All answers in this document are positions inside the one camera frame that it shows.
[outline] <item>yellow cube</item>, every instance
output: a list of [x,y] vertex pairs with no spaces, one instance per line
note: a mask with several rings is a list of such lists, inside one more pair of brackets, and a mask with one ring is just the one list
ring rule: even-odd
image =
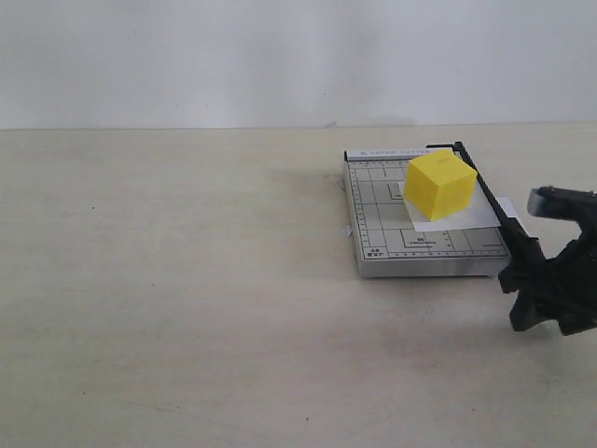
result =
[[404,196],[434,221],[466,209],[476,182],[477,171],[440,149],[409,162]]

